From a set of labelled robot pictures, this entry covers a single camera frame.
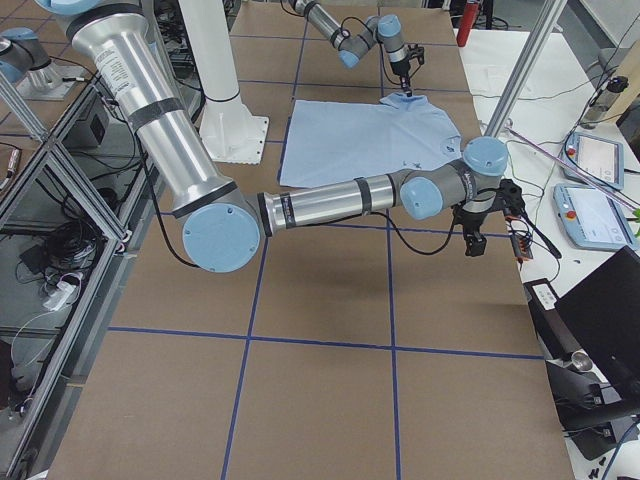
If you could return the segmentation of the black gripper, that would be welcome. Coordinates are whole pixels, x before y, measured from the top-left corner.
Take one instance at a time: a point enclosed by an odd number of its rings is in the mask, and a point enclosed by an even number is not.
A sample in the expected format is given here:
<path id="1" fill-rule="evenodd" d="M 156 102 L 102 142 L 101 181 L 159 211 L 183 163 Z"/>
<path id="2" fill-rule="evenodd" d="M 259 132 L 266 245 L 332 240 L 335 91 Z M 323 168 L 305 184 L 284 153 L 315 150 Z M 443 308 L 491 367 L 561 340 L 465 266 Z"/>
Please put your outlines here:
<path id="1" fill-rule="evenodd" d="M 494 212 L 514 218 L 521 218 L 525 213 L 522 189 L 511 179 L 502 179 L 498 186 L 480 189 L 472 200 L 453 207 L 453 225 L 462 227 L 466 256 L 485 254 L 487 240 L 480 229 L 486 217 Z"/>
<path id="2" fill-rule="evenodd" d="M 419 66 L 425 63 L 425 50 L 418 44 L 404 45 L 389 54 L 392 72 L 399 77 L 400 87 L 407 97 L 412 96 L 410 83 L 411 62 L 416 60 Z"/>

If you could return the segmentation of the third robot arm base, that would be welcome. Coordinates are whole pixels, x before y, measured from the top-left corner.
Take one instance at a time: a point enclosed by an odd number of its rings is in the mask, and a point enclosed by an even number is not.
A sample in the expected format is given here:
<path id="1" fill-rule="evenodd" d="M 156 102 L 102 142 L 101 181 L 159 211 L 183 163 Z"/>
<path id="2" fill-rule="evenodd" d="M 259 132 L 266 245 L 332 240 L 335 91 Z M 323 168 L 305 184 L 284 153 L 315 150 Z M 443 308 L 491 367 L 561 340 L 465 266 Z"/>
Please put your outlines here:
<path id="1" fill-rule="evenodd" d="M 64 100 L 83 83 L 82 66 L 55 63 L 38 35 L 26 27 L 1 32 L 1 73 L 27 100 Z"/>

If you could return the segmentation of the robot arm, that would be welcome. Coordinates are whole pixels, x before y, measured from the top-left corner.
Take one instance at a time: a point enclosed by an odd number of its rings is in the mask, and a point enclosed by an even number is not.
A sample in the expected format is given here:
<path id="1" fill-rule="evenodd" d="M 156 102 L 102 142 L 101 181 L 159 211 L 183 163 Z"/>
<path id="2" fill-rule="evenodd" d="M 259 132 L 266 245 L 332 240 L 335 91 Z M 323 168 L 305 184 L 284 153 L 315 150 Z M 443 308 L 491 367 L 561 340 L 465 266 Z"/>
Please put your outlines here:
<path id="1" fill-rule="evenodd" d="M 232 272 L 278 231 L 385 216 L 398 206 L 417 220 L 450 209 L 453 224 L 463 229 L 467 254 L 480 256 L 487 215 L 526 215 L 521 188 L 504 175 L 506 146 L 492 137 L 472 140 L 458 159 L 432 171 L 402 169 L 247 197 L 219 171 L 202 128 L 193 124 L 154 59 L 139 2 L 46 1 L 43 8 L 106 79 L 131 131 L 172 189 L 173 214 L 194 267 Z"/>
<path id="2" fill-rule="evenodd" d="M 313 25 L 338 52 L 338 57 L 346 68 L 354 68 L 376 46 L 387 56 L 392 73 L 398 78 L 393 81 L 386 70 L 385 77 L 398 86 L 407 97 L 413 95 L 411 86 L 413 61 L 417 70 L 425 62 L 424 48 L 418 44 L 408 44 L 403 37 L 402 26 L 395 14 L 371 16 L 366 20 L 345 17 L 338 22 L 318 1 L 288 1 L 290 9 L 280 2 L 281 8 L 290 15 L 302 17 Z"/>

